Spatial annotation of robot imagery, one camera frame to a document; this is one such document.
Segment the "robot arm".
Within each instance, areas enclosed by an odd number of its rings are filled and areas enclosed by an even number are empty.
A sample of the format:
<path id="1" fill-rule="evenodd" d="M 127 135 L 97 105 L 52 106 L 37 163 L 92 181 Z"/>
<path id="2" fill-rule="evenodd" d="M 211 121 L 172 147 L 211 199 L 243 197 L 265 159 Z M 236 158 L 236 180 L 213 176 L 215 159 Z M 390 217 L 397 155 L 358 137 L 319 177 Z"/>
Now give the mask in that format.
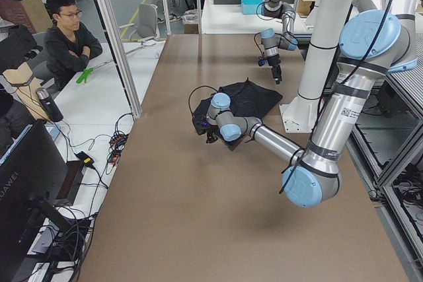
<path id="1" fill-rule="evenodd" d="M 264 47 L 264 55 L 260 64 L 268 63 L 271 67 L 272 77 L 278 85 L 282 81 L 279 50 L 293 51 L 298 44 L 293 33 L 295 10 L 283 0 L 265 0 L 262 5 L 261 15 L 280 19 L 282 22 L 282 32 L 280 34 L 276 34 L 273 28 L 268 28 L 260 33 L 260 41 Z"/>
<path id="2" fill-rule="evenodd" d="M 234 116 L 231 99 L 222 92 L 210 102 L 206 119 L 217 125 L 225 141 L 247 134 L 290 161 L 282 173 L 287 198 L 300 207 L 314 207 L 342 187 L 341 152 L 376 80 L 390 72 L 414 69 L 415 15 L 372 9 L 360 12 L 342 28 L 340 57 L 331 96 L 315 120 L 306 147 L 271 130 L 256 117 Z"/>

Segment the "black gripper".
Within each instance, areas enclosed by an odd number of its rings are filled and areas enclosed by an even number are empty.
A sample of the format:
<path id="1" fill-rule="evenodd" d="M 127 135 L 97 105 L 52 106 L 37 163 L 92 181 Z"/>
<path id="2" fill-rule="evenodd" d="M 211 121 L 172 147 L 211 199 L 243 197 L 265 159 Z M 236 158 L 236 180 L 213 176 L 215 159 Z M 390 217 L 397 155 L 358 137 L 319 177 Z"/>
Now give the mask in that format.
<path id="1" fill-rule="evenodd" d="M 206 130 L 206 143 L 215 143 L 219 139 L 219 127 L 217 125 L 209 124 L 206 127 Z"/>
<path id="2" fill-rule="evenodd" d="M 272 67 L 272 76 L 277 84 L 282 81 L 282 70 L 280 67 L 281 59 L 280 55 L 269 55 L 266 57 L 269 66 Z"/>

